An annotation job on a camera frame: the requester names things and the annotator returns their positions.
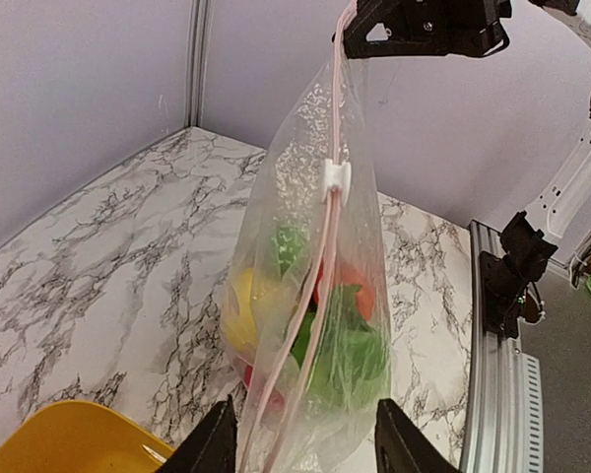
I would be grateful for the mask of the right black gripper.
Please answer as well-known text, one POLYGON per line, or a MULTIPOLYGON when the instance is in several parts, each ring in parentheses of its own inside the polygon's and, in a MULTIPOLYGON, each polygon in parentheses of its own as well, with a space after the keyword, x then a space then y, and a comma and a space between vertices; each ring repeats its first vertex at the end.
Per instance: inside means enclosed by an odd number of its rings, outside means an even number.
POLYGON ((510 45, 501 20, 511 16, 508 1, 350 1, 340 14, 332 41, 342 39, 350 59, 487 57, 510 45), (377 23, 387 37, 367 39, 377 23))

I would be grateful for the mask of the green toy leafy vegetable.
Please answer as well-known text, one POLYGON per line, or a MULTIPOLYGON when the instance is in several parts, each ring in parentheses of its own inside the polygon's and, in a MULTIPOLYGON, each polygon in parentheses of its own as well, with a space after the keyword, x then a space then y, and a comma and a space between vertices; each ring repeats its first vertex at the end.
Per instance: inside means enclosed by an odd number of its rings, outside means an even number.
MULTIPOLYGON (((309 256, 308 235, 301 226, 281 220, 269 243, 277 258, 279 280, 293 280, 295 270, 301 269, 309 256)), ((338 256, 337 264, 340 259, 351 263, 338 256)), ((374 288, 371 279, 365 278, 374 288)), ((370 322, 349 316, 344 309, 325 314, 316 361, 309 372, 309 385, 303 395, 305 408, 357 412, 371 406, 380 397, 386 384, 388 343, 382 324, 375 320, 377 316, 376 302, 370 322)))

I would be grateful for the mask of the clear zip top bag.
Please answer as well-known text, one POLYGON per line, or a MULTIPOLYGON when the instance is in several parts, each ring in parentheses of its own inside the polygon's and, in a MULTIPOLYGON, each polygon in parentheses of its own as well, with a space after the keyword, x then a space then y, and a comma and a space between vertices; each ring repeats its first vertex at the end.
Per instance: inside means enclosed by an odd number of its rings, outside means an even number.
POLYGON ((391 378, 391 328, 384 245, 362 98, 367 67, 333 52, 277 131, 255 179, 229 274, 253 267, 280 279, 269 238, 281 220, 301 226, 311 250, 293 280, 301 289, 283 341, 271 337, 254 358, 226 343, 246 397, 238 422, 239 472, 332 472, 362 443, 391 378), (374 283, 388 343, 386 384, 357 412, 309 410, 302 400, 316 361, 331 280, 342 256, 374 283))

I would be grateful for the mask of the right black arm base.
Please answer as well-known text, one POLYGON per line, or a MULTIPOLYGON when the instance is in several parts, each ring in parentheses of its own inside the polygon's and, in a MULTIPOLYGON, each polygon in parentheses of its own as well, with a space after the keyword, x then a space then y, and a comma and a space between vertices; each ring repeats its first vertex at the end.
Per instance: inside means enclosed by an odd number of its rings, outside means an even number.
POLYGON ((524 315, 529 285, 544 275, 558 247, 545 240, 520 211, 499 236, 504 255, 483 250, 479 255, 479 282, 484 327, 501 338, 519 336, 518 318, 524 315))

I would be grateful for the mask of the yellow toy lemon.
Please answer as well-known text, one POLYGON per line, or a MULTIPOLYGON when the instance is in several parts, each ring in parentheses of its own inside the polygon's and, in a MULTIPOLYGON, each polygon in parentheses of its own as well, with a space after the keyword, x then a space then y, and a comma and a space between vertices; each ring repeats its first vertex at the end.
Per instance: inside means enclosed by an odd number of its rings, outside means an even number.
POLYGON ((299 293, 291 278, 280 281, 253 267, 235 269, 229 274, 221 315, 227 345, 243 358, 254 358, 271 337, 283 341, 299 293))

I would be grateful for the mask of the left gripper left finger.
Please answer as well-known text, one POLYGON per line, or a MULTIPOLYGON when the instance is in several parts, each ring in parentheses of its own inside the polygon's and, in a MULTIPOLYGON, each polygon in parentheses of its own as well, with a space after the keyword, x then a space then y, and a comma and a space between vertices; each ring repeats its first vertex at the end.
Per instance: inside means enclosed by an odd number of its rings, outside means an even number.
POLYGON ((232 397, 217 402, 162 465, 162 473, 234 473, 237 420, 232 397))

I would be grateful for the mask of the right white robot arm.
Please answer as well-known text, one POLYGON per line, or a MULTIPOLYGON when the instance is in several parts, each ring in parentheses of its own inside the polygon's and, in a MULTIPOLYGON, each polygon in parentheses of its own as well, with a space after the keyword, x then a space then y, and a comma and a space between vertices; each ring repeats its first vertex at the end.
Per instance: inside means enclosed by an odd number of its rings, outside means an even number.
MULTIPOLYGON (((536 5, 591 50, 591 1, 536 5)), ((333 36, 334 63, 393 56, 489 57, 509 46, 501 22, 511 15, 508 1, 352 1, 333 36)), ((526 225, 546 241, 558 243, 590 195, 591 95, 588 115, 564 163, 505 230, 511 233, 526 225)))

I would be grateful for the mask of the yellow plastic basket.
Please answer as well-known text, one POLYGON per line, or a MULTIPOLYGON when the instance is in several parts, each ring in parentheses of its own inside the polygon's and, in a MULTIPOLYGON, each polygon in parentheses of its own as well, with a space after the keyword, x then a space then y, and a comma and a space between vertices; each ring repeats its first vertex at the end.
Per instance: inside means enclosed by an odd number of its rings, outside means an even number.
POLYGON ((127 417, 65 400, 28 418, 0 446, 0 472, 155 472, 174 452, 127 417))

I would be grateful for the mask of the orange toy carrot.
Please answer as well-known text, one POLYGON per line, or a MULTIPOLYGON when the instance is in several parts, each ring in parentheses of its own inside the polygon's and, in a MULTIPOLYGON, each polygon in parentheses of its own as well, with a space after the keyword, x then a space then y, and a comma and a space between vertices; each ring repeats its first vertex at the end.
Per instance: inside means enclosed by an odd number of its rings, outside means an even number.
POLYGON ((344 309, 349 312, 349 316, 358 316, 370 322, 375 302, 375 290, 363 272, 340 259, 331 280, 325 314, 344 309))

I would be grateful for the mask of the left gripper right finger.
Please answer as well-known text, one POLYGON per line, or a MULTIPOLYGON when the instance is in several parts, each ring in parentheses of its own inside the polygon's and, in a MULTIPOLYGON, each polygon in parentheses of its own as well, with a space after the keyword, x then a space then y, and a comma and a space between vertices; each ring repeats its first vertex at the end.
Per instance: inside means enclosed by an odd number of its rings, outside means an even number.
POLYGON ((377 404, 374 431, 378 473, 459 473, 391 398, 377 404))

